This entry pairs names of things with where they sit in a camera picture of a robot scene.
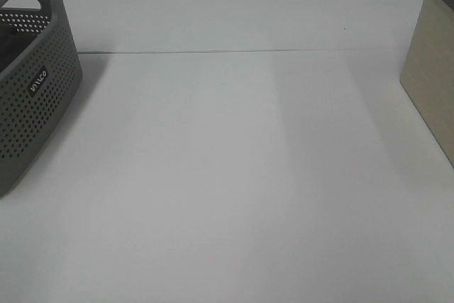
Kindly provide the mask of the dark navy towel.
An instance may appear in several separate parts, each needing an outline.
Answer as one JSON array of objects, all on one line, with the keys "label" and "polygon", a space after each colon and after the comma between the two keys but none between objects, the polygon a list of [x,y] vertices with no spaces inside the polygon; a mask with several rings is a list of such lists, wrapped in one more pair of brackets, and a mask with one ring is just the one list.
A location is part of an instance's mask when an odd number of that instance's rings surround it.
[{"label": "dark navy towel", "polygon": [[5,70],[28,46],[28,39],[15,30],[1,29],[1,71]]}]

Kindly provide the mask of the grey perforated plastic basket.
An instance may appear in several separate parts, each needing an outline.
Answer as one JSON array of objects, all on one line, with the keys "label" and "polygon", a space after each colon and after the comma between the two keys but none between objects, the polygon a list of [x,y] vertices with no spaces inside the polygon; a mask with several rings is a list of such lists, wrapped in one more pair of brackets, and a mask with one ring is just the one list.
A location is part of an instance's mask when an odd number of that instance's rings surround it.
[{"label": "grey perforated plastic basket", "polygon": [[1,8],[1,29],[28,46],[1,71],[1,194],[28,170],[64,116],[82,68],[63,0],[37,9]]}]

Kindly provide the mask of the beige fabric storage bin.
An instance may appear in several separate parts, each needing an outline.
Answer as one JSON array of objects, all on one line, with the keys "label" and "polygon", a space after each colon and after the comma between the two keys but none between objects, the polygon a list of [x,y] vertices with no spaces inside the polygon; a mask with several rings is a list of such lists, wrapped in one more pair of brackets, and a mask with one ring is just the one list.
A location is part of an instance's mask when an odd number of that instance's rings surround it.
[{"label": "beige fabric storage bin", "polygon": [[399,81],[453,163],[453,0],[423,0]]}]

